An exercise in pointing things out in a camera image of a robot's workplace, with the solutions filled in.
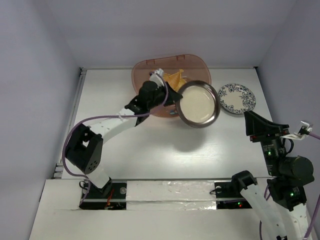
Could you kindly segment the brown rimmed cream plate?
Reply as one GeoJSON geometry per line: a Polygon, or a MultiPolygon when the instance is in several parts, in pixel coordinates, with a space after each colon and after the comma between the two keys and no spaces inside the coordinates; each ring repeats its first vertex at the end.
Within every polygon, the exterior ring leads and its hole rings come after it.
{"type": "Polygon", "coordinates": [[[176,102],[176,110],[188,126],[206,128],[218,119],[221,105],[216,90],[210,84],[201,80],[189,81],[178,93],[182,98],[176,102]]]}

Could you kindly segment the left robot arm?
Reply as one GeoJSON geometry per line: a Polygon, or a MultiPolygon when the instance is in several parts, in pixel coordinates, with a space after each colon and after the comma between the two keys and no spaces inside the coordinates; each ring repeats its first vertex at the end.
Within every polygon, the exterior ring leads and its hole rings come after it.
{"type": "Polygon", "coordinates": [[[64,142],[62,163],[69,161],[80,170],[79,177],[88,182],[87,190],[93,187],[97,196],[104,198],[110,194],[112,179],[99,166],[103,145],[122,133],[136,127],[156,112],[159,106],[171,106],[182,99],[168,82],[158,86],[146,81],[135,96],[116,115],[102,115],[101,122],[87,126],[84,121],[77,123],[64,142]]]}

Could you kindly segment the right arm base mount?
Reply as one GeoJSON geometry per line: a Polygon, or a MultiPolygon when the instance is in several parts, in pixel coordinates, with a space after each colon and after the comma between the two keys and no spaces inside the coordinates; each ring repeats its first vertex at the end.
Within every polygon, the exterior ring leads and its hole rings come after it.
{"type": "Polygon", "coordinates": [[[240,192],[253,184],[258,182],[255,179],[215,182],[209,194],[215,196],[218,210],[251,209],[250,202],[240,192]]]}

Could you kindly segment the blue floral ceramic plate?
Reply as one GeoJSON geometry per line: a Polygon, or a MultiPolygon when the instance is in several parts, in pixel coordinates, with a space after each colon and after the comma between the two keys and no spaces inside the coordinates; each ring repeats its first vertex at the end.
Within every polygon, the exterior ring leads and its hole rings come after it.
{"type": "Polygon", "coordinates": [[[256,96],[246,86],[238,83],[229,83],[218,91],[220,105],[231,114],[243,115],[256,107],[256,96]]]}

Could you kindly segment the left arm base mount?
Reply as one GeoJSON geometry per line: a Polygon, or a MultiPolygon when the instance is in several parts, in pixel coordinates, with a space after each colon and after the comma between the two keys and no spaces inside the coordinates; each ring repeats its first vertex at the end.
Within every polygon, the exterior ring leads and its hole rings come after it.
{"type": "Polygon", "coordinates": [[[79,208],[82,210],[126,210],[127,209],[127,182],[113,182],[107,186],[106,194],[91,184],[88,194],[88,183],[79,182],[82,189],[79,208]]]}

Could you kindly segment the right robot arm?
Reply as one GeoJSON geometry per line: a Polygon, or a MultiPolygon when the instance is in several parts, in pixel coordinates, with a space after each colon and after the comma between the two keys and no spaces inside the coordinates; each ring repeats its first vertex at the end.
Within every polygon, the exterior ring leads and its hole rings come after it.
{"type": "Polygon", "coordinates": [[[244,170],[232,176],[230,190],[250,204],[272,240],[310,240],[319,208],[311,220],[307,216],[307,197],[304,186],[312,183],[314,167],[303,156],[289,156],[285,140],[291,143],[304,140],[312,133],[313,124],[303,120],[298,132],[290,133],[289,125],[271,122],[254,111],[244,113],[246,135],[260,143],[267,172],[267,188],[277,210],[274,210],[259,191],[253,175],[244,170]]]}

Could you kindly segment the orange woven fish-shaped plate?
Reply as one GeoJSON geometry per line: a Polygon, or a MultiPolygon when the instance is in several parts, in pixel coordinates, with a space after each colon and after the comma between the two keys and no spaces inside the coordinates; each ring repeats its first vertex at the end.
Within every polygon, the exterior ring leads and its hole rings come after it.
{"type": "Polygon", "coordinates": [[[176,92],[187,83],[186,79],[182,77],[183,69],[179,69],[178,72],[169,74],[164,73],[163,79],[169,83],[169,86],[176,92]]]}

